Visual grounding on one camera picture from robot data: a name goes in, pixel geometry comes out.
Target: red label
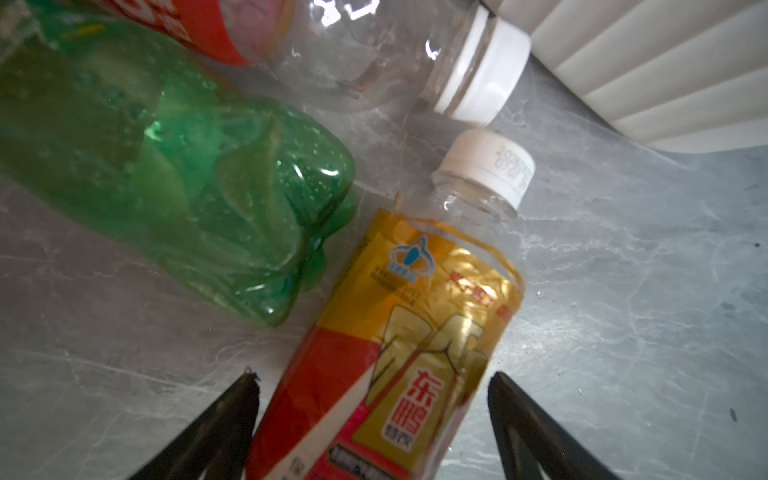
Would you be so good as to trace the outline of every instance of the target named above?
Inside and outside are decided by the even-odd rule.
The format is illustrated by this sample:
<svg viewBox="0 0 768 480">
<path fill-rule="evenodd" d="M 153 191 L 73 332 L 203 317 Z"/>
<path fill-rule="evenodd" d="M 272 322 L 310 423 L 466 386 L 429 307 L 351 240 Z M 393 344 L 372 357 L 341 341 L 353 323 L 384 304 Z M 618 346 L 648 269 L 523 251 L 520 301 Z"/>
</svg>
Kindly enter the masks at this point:
<svg viewBox="0 0 768 480">
<path fill-rule="evenodd" d="M 249 64 L 227 34 L 218 0 L 94 1 L 218 61 L 230 65 Z"/>
</svg>

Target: yellow bottle label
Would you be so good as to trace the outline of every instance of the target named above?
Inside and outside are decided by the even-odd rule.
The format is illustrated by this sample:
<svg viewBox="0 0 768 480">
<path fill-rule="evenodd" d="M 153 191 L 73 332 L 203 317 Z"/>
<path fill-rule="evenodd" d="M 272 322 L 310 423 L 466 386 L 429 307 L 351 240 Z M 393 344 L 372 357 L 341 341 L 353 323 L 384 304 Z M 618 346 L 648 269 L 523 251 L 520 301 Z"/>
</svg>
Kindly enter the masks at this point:
<svg viewBox="0 0 768 480">
<path fill-rule="evenodd" d="M 499 273 L 457 243 L 482 244 L 418 224 L 377 213 L 270 403 L 251 458 L 279 458 L 257 478 L 296 462 L 307 465 L 300 478 L 422 478 L 439 463 L 523 286 L 513 268 Z M 262 439 L 297 409 L 306 431 L 281 455 Z M 319 438 L 319 449 L 302 447 Z"/>
</svg>

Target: red bottle label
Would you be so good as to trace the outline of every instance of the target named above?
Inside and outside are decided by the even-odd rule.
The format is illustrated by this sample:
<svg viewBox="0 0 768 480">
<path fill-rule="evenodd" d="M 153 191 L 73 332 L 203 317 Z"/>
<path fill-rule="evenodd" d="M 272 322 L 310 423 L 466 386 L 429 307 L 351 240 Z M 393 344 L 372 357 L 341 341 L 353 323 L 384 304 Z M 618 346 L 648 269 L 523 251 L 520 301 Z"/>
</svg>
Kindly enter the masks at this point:
<svg viewBox="0 0 768 480">
<path fill-rule="evenodd" d="M 250 62 L 235 48 L 224 25 L 219 0 L 93 0 L 102 8 L 122 14 L 169 35 L 188 48 L 229 65 Z M 276 33 L 285 0 L 231 2 L 227 7 L 238 26 L 245 27 L 249 48 L 259 51 Z"/>
</svg>

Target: bottle label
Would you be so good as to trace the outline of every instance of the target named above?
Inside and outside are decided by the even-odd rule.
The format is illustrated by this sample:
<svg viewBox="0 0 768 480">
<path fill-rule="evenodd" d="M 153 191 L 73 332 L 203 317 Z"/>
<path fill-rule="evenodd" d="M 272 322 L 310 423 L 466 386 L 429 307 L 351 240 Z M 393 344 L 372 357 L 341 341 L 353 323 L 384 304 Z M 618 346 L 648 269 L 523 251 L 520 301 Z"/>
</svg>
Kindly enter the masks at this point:
<svg viewBox="0 0 768 480">
<path fill-rule="evenodd" d="M 221 5 L 219 0 L 92 0 L 153 30 L 169 35 L 188 48 L 230 65 L 247 65 L 224 24 L 222 9 L 238 27 L 248 31 L 252 51 L 273 41 L 286 0 L 241 0 Z"/>
<path fill-rule="evenodd" d="M 414 224 L 377 213 L 277 387 L 249 480 L 428 478 L 439 466 L 523 286 Z"/>
</svg>

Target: brand logo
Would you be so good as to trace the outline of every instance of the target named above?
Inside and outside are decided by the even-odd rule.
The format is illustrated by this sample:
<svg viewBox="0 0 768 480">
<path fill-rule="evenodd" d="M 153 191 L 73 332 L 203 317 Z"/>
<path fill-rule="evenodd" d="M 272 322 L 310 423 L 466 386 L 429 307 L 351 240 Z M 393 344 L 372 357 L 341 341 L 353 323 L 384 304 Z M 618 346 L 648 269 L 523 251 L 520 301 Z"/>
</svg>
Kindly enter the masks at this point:
<svg viewBox="0 0 768 480">
<path fill-rule="evenodd" d="M 400 245 L 389 251 L 389 271 L 415 283 L 416 278 L 431 276 L 435 261 L 427 250 L 427 238 L 421 237 L 410 245 Z"/>
</svg>

